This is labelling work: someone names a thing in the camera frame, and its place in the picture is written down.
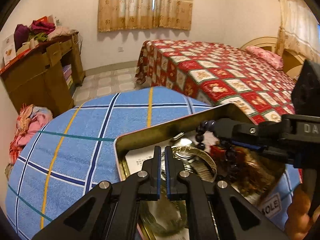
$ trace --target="blue plaid cloth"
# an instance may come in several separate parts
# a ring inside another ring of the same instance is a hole
[[[80,109],[75,107],[56,117],[34,135],[12,169],[6,197],[8,220],[21,239],[31,239],[41,229],[41,220],[46,226],[100,181],[119,182],[114,140],[147,127],[149,91],[148,88],[90,100]],[[209,108],[173,90],[156,87],[151,125]],[[67,136],[61,140],[67,128]],[[284,212],[272,219],[280,228],[287,219],[285,210],[298,183],[297,170],[287,166],[274,190],[282,198]]]

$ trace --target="red and white checkered bedspread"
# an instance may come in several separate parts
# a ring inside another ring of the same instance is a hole
[[[295,83],[262,59],[220,43],[146,41],[137,77],[212,105],[234,103],[259,123],[293,114]]]

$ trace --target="yellow stripe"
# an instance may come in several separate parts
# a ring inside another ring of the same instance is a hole
[[[152,114],[152,93],[153,88],[149,91],[149,101],[148,101],[148,117],[147,117],[147,127],[151,126],[151,114]]]
[[[70,126],[71,126],[74,118],[76,117],[76,115],[77,115],[77,113],[79,112],[79,110],[80,110],[80,108],[82,107],[82,105],[79,106],[79,108],[75,111],[75,113],[74,113],[73,116],[71,117],[71,119],[70,119],[70,121],[69,121],[66,129],[64,130],[64,133],[67,133],[67,132],[68,132],[68,130],[69,130],[69,128],[70,128]],[[42,210],[41,210],[41,213],[42,213],[42,214],[44,214],[44,212],[45,212],[45,205],[46,205],[46,203],[47,203],[47,191],[48,191],[48,184],[49,184],[49,179],[50,179],[50,175],[51,175],[51,170],[52,170],[54,161],[55,161],[56,158],[57,158],[58,151],[59,151],[59,149],[60,149],[60,147],[61,147],[61,144],[62,144],[62,142],[63,142],[63,139],[64,139],[64,136],[61,137],[61,139],[60,139],[60,141],[59,141],[59,143],[58,143],[58,145],[57,145],[57,147],[56,147],[56,150],[54,151],[54,155],[53,155],[53,158],[52,158],[51,163],[50,163],[50,167],[49,167],[49,171],[48,171],[48,174],[47,174],[47,178],[46,178],[46,180],[45,180],[45,184],[44,184],[44,196],[43,196],[43,203],[42,203]],[[44,227],[43,223],[44,223],[44,217],[41,217],[41,222],[40,222],[40,228],[41,228],[41,229]]]

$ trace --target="screw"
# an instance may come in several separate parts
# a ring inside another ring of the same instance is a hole
[[[99,183],[99,187],[102,188],[102,189],[106,189],[110,186],[110,183],[107,182],[107,181],[102,181]]]
[[[218,181],[218,187],[220,188],[226,188],[228,186],[228,183],[225,182],[224,180]]]
[[[140,178],[145,178],[146,176],[148,176],[148,173],[146,171],[139,171],[138,176]]]
[[[180,171],[180,176],[183,178],[189,177],[190,173],[188,171]]]

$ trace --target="sheer curtain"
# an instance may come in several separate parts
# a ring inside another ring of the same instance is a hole
[[[100,0],[98,30],[190,30],[192,4],[192,0]]]
[[[279,0],[281,25],[276,53],[282,56],[285,49],[320,63],[318,21],[303,0]]]

